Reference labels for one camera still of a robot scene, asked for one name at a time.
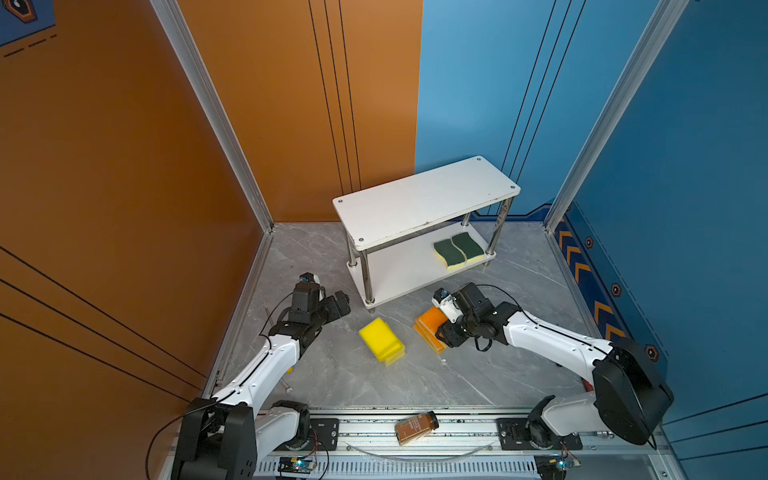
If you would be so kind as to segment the green yellow sponge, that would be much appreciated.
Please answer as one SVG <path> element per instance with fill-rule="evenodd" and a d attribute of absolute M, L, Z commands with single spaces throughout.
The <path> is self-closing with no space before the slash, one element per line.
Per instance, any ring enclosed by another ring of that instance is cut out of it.
<path fill-rule="evenodd" d="M 466 256 L 451 239 L 435 242 L 433 249 L 447 270 L 456 269 L 466 262 Z"/>
<path fill-rule="evenodd" d="M 482 258 L 485 255 L 485 250 L 467 232 L 454 235 L 451 241 L 463 253 L 467 262 Z"/>

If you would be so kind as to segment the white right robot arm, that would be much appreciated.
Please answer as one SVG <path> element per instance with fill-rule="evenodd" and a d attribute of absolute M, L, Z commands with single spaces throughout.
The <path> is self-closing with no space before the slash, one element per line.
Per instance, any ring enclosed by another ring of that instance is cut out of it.
<path fill-rule="evenodd" d="M 654 431 L 674 402 L 656 364 L 634 340 L 605 340 L 570 331 L 524 310 L 514 298 L 493 304 L 475 283 L 432 297 L 446 320 L 436 337 L 450 348 L 487 340 L 533 352 L 571 371 L 590 390 L 569 397 L 549 395 L 528 414 L 524 437 L 539 449 L 569 435 L 610 432 L 634 445 L 654 446 Z"/>

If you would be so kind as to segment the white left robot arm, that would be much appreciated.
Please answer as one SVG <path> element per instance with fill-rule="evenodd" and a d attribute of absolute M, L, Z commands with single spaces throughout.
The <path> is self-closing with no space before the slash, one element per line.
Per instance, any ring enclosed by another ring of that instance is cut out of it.
<path fill-rule="evenodd" d="M 298 363 L 323 327 L 351 312 L 349 296 L 327 294 L 306 273 L 287 296 L 264 344 L 236 377 L 211 398 L 197 398 L 180 417 L 172 479 L 250 479 L 257 462 L 281 445 L 309 438 L 309 407 L 283 400 L 264 415 L 264 402 Z"/>

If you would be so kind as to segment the white two-tier metal shelf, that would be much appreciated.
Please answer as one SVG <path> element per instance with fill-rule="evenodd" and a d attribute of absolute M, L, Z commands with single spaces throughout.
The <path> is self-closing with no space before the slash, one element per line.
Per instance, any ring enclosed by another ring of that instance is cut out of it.
<path fill-rule="evenodd" d="M 482 156 L 337 197 L 347 264 L 363 305 L 381 305 L 496 256 L 520 187 Z M 468 235 L 480 253 L 448 266 L 435 243 Z"/>

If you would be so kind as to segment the yellow sponge top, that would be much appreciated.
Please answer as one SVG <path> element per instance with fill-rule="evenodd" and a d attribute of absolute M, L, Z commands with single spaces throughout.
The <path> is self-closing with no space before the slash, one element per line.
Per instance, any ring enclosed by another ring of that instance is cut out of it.
<path fill-rule="evenodd" d="M 372 347 L 375 342 L 381 342 L 381 341 L 387 342 L 387 341 L 393 341 L 395 339 L 398 339 L 398 337 L 393 333 L 389 325 L 381 318 L 377 318 L 372 322 L 370 322 L 365 327 L 363 327 L 359 331 L 359 335 L 364 341 L 364 343 L 367 345 L 367 347 L 371 350 L 372 353 L 373 353 Z"/>

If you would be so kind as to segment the yellow sponge middle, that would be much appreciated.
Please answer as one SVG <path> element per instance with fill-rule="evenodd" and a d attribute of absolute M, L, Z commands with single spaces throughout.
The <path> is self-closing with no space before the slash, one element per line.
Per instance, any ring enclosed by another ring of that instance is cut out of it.
<path fill-rule="evenodd" d="M 372 351 L 380 363 L 390 366 L 405 355 L 405 346 L 398 339 L 381 341 L 374 343 Z"/>

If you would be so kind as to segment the yellow sponge bottom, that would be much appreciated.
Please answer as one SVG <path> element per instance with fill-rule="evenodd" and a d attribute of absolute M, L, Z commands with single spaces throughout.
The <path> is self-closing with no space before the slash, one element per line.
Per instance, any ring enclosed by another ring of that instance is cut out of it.
<path fill-rule="evenodd" d="M 393 365 L 396 361 L 401 359 L 405 355 L 406 351 L 404 348 L 398 349 L 398 350 L 392 350 L 390 352 L 387 352 L 381 359 L 380 362 L 383 363 L 386 367 L 389 367 Z"/>

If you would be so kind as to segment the brown spice jar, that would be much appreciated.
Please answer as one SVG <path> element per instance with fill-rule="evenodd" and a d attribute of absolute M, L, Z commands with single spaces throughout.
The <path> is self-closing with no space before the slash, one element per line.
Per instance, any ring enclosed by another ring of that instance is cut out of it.
<path fill-rule="evenodd" d="M 439 427 L 439 420 L 434 411 L 421 412 L 398 421 L 395 424 L 395 436 L 400 446 L 424 437 Z"/>

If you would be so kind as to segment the green circuit board left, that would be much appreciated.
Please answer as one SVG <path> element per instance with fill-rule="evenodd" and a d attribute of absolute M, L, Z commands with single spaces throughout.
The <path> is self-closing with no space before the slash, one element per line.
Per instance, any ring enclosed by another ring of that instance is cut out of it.
<path fill-rule="evenodd" d="M 314 457 L 281 457 L 277 467 L 279 476 L 309 476 L 317 468 Z"/>

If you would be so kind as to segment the green circuit board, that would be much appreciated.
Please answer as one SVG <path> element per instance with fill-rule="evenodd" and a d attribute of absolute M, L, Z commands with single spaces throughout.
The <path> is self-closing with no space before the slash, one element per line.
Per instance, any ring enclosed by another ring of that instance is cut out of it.
<path fill-rule="evenodd" d="M 314 457 L 281 457 L 277 467 L 279 476 L 309 476 L 317 468 Z"/>
<path fill-rule="evenodd" d="M 534 460 L 542 480 L 565 480 L 569 471 L 581 467 L 581 461 L 574 457 L 536 456 Z"/>

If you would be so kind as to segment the green circuit board right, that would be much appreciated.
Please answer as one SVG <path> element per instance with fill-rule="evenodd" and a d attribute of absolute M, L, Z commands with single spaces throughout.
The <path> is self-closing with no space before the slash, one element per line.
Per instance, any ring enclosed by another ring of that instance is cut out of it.
<path fill-rule="evenodd" d="M 536 456 L 534 460 L 542 480 L 565 480 L 569 471 L 581 467 L 581 461 L 574 457 Z"/>

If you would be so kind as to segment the aluminium front rail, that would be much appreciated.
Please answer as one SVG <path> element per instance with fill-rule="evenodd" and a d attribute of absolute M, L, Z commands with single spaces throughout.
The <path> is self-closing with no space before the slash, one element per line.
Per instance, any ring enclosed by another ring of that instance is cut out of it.
<path fill-rule="evenodd" d="M 523 409 L 438 408 L 439 427 L 400 446 L 395 424 L 419 408 L 315 409 L 317 432 L 296 452 L 276 451 L 256 467 L 257 479 L 541 479 L 534 458 L 574 457 L 566 479 L 683 479 L 664 434 L 636 446 L 610 432 L 569 435 L 539 449 L 524 437 Z M 309 476 L 279 476 L 281 457 L 314 457 Z"/>

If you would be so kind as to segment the aluminium corner post left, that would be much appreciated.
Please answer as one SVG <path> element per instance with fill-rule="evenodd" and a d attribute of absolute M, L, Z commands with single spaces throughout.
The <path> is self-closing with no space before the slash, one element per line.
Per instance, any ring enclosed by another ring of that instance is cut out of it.
<path fill-rule="evenodd" d="M 274 220 L 226 113 L 177 1 L 150 0 L 163 31 L 190 83 L 222 151 L 262 230 L 271 234 Z"/>

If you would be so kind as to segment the aluminium corner post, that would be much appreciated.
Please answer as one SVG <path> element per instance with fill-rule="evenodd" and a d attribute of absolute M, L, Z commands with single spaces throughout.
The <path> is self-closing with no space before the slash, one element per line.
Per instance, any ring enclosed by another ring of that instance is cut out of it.
<path fill-rule="evenodd" d="M 163 31 L 190 83 L 222 151 L 262 230 L 271 234 L 274 220 L 226 113 L 177 1 L 150 0 Z"/>
<path fill-rule="evenodd" d="M 689 4 L 659 1 L 544 220 L 553 234 Z"/>

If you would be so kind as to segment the aluminium corner post right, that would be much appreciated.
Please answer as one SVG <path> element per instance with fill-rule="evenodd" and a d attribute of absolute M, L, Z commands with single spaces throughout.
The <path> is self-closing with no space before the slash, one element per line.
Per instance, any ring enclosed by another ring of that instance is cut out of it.
<path fill-rule="evenodd" d="M 659 1 L 544 220 L 553 234 L 689 4 Z"/>

